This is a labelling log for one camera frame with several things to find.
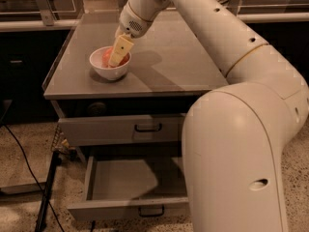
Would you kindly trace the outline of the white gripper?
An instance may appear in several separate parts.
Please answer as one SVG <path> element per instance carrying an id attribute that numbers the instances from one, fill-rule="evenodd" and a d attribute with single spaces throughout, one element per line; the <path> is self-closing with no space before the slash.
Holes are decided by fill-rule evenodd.
<path id="1" fill-rule="evenodd" d="M 144 36 L 157 15 L 170 4 L 169 0 L 127 0 L 119 17 L 119 26 L 108 65 L 121 66 L 134 46 L 132 38 Z"/>

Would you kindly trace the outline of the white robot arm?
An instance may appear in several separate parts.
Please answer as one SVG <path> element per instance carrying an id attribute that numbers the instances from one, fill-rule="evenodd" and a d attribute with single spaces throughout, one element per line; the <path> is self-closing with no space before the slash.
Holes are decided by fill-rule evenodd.
<path id="1" fill-rule="evenodd" d="M 128 0 L 117 32 L 145 35 L 169 4 L 227 80 L 183 122 L 193 231 L 289 232 L 281 157 L 308 117 L 305 79 L 216 0 Z"/>

